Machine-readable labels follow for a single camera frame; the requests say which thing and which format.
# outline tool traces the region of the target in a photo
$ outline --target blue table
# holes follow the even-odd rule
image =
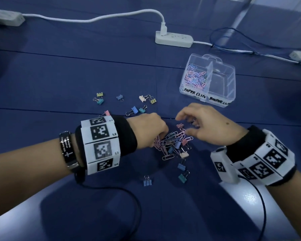
[[[213,29],[231,24],[226,17],[205,22],[217,16],[211,7],[230,7],[228,17],[241,8],[228,0],[194,0],[188,8],[188,1],[179,1],[0,0],[0,8],[73,19],[155,8],[164,14],[170,32],[200,41],[208,41]],[[260,8],[250,15],[284,15]],[[193,102],[178,91],[189,55],[212,53],[233,64],[237,73],[236,100],[217,109],[244,127],[256,124],[271,130],[295,152],[301,171],[301,66],[200,44],[189,49],[157,45],[154,33],[159,27],[159,17],[152,14],[91,24],[27,19],[20,27],[0,27],[0,153],[56,138],[105,110],[125,115],[132,106],[141,107],[138,97],[146,94],[157,100],[148,103],[146,112],[158,113],[173,130],[177,112]],[[92,101],[97,92],[105,95],[102,105]],[[119,94],[123,102],[116,99]],[[13,144],[7,144],[6,134]],[[256,240],[263,217],[255,190],[246,182],[220,183],[209,158],[216,146],[197,140],[192,146],[185,185],[178,179],[178,160],[163,162],[155,149],[124,157],[120,167],[88,177],[87,184],[121,186],[139,198],[142,222],[133,240]],[[144,175],[152,178],[152,186],[142,186]],[[296,238],[266,189],[260,190],[268,215],[265,237]],[[69,176],[1,216],[0,241],[118,240],[132,226],[133,214],[133,201],[124,193],[85,190]],[[69,230],[71,223],[76,227]]]

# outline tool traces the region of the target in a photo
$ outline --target black and white square marker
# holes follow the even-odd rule
[[[106,119],[104,117],[98,117],[98,118],[90,119],[89,121],[90,121],[90,125],[94,126],[97,124],[105,123]]]
[[[90,130],[93,140],[109,137],[108,128],[106,124],[90,127]]]
[[[219,172],[225,172],[226,173],[226,170],[225,170],[225,168],[224,168],[224,166],[221,162],[214,162],[214,164],[215,164],[216,169]]]
[[[102,171],[113,166],[113,158],[97,163],[97,171]]]
[[[249,180],[257,179],[247,168],[241,168],[238,170],[243,176]]]
[[[112,156],[110,140],[95,143],[94,150],[95,150],[96,160]]]
[[[279,166],[281,166],[281,164],[283,162],[285,162],[286,158],[284,156],[282,156],[279,152],[277,152],[275,149],[270,150],[264,157],[263,159],[267,162],[269,162],[269,164],[271,166],[273,166],[275,169],[278,169]]]
[[[271,174],[274,173],[263,162],[258,162],[256,164],[254,164],[253,166],[250,166],[249,169],[251,171],[253,171],[261,179],[266,178],[266,177],[268,177],[268,176],[270,176]]]
[[[275,140],[275,147],[277,147],[283,154],[288,156],[289,149],[277,139]]]

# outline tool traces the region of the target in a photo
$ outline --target plastic storage box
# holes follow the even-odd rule
[[[200,101],[226,107],[235,100],[235,67],[216,56],[190,55],[179,91]]]

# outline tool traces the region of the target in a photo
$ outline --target right hand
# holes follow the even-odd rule
[[[239,141],[248,130],[224,117],[211,106],[191,103],[184,107],[176,116],[176,120],[193,122],[198,129],[186,129],[185,134],[220,146],[228,146]]]

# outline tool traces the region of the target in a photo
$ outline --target blue cable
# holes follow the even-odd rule
[[[244,36],[245,38],[247,38],[247,39],[249,39],[249,40],[251,40],[251,41],[253,41],[253,42],[255,42],[255,43],[259,44],[259,45],[265,46],[265,47],[270,47],[270,48],[274,48],[274,49],[290,49],[290,50],[299,50],[299,51],[301,51],[301,48],[278,47],[278,46],[272,46],[272,45],[269,45],[269,44],[265,44],[265,43],[256,41],[256,40],[250,38],[249,36],[243,34],[241,31],[237,30],[236,28],[232,28],[232,27],[218,28],[218,29],[213,30],[213,32],[210,34],[210,37],[209,37],[210,43],[213,44],[213,46],[219,47],[219,46],[217,46],[216,44],[214,44],[214,43],[212,42],[212,35],[213,35],[215,32],[220,31],[220,30],[223,30],[223,29],[232,29],[232,30],[234,30],[235,32],[237,32],[237,33],[241,34],[242,36]]]

